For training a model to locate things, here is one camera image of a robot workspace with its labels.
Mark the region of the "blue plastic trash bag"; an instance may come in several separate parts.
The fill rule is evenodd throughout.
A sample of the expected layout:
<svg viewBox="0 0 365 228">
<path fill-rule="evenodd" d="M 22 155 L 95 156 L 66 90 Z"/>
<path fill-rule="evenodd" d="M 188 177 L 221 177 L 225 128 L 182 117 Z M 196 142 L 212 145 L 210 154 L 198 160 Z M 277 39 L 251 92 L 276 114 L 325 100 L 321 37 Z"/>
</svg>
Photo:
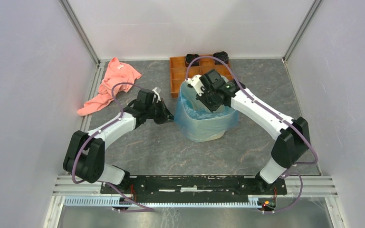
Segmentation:
<svg viewBox="0 0 365 228">
<path fill-rule="evenodd" d="M 196 143 L 205 142 L 208 133 L 226 132 L 238 124 L 239 114 L 236 110 L 221 106 L 212 113 L 195 98 L 195 90 L 183 82 L 180 86 L 174 122 L 188 139 Z"/>
</svg>

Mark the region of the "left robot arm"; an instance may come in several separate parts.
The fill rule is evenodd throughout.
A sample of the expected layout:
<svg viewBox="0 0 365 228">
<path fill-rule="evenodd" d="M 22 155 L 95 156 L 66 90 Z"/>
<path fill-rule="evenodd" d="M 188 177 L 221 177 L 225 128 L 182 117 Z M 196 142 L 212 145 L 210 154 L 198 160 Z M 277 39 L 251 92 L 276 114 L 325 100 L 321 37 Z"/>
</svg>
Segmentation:
<svg viewBox="0 0 365 228">
<path fill-rule="evenodd" d="M 173 115 L 160 97 L 160 88 L 141 89 L 137 98 L 104 125 L 89 132 L 73 133 L 63 161 L 63 169 L 75 184 L 98 181 L 112 183 L 118 193 L 130 189 L 128 172 L 105 162 L 106 149 L 124 134 L 135 130 L 147 120 L 156 124 L 173 121 Z"/>
</svg>

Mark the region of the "beige plastic trash bin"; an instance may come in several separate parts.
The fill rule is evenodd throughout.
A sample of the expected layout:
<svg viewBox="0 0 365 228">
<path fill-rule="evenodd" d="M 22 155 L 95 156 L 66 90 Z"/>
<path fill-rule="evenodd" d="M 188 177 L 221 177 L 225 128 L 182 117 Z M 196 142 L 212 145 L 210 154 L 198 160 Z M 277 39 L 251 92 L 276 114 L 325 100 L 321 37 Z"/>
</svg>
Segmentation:
<svg viewBox="0 0 365 228">
<path fill-rule="evenodd" d="M 223 135 L 225 134 L 225 131 L 219 131 L 219 132 L 211 132 L 211 133 L 208 133 L 206 138 L 205 138 L 205 141 L 211 141 L 211 140 L 216 140 L 216 139 L 219 139 L 221 138 Z"/>
</svg>

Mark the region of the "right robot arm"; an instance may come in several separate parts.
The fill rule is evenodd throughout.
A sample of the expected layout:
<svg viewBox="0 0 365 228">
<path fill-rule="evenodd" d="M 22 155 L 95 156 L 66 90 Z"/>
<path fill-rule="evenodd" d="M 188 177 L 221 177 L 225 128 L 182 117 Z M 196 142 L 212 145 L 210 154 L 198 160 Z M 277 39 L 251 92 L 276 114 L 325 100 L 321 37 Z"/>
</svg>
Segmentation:
<svg viewBox="0 0 365 228">
<path fill-rule="evenodd" d="M 274 182 L 310 149 L 309 127 L 304 118 L 294 119 L 278 112 L 238 80 L 226 81 L 211 70 L 188 78 L 186 82 L 195 90 L 196 99 L 211 112 L 221 106 L 232 108 L 261 126 L 275 141 L 270 160 L 257 174 L 258 192 L 267 194 L 273 190 Z"/>
</svg>

